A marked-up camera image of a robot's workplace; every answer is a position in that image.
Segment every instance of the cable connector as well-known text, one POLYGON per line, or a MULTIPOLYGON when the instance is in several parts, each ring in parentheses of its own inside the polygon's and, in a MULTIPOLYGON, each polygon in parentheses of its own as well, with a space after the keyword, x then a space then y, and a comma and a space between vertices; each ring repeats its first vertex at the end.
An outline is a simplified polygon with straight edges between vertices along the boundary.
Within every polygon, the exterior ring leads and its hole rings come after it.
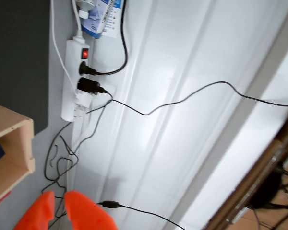
POLYGON ((90 80, 87 78, 80 78, 77 84, 77 89, 88 93, 108 93, 104 88, 100 87, 97 81, 90 80))
POLYGON ((85 63, 85 61, 81 62, 80 67, 79 67, 79 74, 90 74, 90 75, 96 75, 96 70, 88 67, 85 63))
POLYGON ((118 202, 116 201, 111 201, 111 200, 105 200, 103 202, 98 203, 97 205, 102 205, 102 207, 107 207, 107 208, 118 208, 122 207, 118 202))

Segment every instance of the red switch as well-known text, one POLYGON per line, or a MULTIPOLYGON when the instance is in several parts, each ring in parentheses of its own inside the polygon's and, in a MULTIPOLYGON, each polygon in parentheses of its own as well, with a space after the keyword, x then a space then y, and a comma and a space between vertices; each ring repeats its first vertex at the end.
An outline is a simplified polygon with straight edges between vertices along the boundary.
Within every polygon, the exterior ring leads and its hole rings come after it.
POLYGON ((81 59, 87 59, 88 57, 88 49, 82 49, 82 58, 81 59))

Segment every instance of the power strip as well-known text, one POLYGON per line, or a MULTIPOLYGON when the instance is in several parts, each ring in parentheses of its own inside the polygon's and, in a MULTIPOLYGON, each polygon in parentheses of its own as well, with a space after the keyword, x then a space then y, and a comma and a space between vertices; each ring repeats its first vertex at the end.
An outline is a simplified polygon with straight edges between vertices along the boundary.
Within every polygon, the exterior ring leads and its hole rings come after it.
POLYGON ((64 74, 63 99, 61 117, 65 121, 74 121, 75 111, 78 106, 89 107, 92 95, 81 90, 76 90, 78 81, 81 77, 79 66, 84 61, 87 64, 87 58, 90 46, 85 43, 82 37, 75 36, 73 40, 66 43, 65 67, 71 80, 64 74))

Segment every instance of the wooden box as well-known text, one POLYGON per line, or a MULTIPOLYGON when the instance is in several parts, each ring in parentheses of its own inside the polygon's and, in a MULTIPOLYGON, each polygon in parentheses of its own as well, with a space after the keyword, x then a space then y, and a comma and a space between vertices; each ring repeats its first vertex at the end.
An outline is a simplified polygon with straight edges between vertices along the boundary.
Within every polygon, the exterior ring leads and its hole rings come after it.
POLYGON ((35 170, 32 157, 33 120, 0 106, 0 200, 35 170))

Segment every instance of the wall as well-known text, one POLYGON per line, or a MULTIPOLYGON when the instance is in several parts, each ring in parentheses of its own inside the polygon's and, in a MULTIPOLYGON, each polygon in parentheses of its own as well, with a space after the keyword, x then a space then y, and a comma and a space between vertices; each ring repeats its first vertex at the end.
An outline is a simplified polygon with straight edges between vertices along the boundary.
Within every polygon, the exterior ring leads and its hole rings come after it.
MULTIPOLYGON (((288 53, 262 98, 288 104, 288 53)), ((188 230, 202 229, 260 157, 266 144, 282 127, 287 115, 288 108, 262 103, 255 106, 211 177, 183 216, 183 227, 188 230)))
MULTIPOLYGON (((130 0, 124 25, 128 65, 95 79, 115 99, 142 112, 217 80, 246 92, 287 12, 288 0, 186 0, 179 5, 130 0)), ((102 37, 93 44, 94 68, 108 71, 122 64, 120 38, 102 37)), ((107 99, 97 96, 93 107, 107 99)), ((96 135, 81 148, 73 188, 96 202, 116 200, 170 217, 240 100, 228 86, 215 85, 146 117, 111 103, 96 135)), ((91 134, 98 115, 92 114, 83 136, 91 134)), ((80 129, 79 119, 74 140, 80 129)), ((208 177, 214 168, 209 170, 208 177)), ((108 212, 122 230, 165 226, 121 208, 108 212)))
MULTIPOLYGON (((61 54, 65 55, 66 40, 71 38, 74 33, 74 16, 72 14, 71 4, 65 0, 55 0, 55 28, 56 39, 61 54)), ((11 230, 19 221, 22 215, 32 205, 32 203, 40 196, 41 189, 49 184, 44 178, 44 163, 46 153, 52 138, 66 124, 60 118, 61 101, 62 101, 62 83, 63 69, 55 53, 52 40, 49 42, 49 124, 48 127, 37 134, 32 142, 33 157, 36 161, 36 171, 28 175, 21 181, 11 192, 11 194, 0 203, 0 230, 11 230)), ((72 135, 72 127, 70 126, 63 132, 63 136, 70 143, 72 135)), ((57 141, 59 146, 58 156, 66 156, 67 153, 62 147, 61 141, 57 141)), ((62 163, 60 169, 63 170, 66 165, 62 163)), ((55 168, 48 167, 48 176, 54 178, 56 176, 55 168)), ((51 187, 55 193, 60 196, 62 189, 56 186, 51 187)))

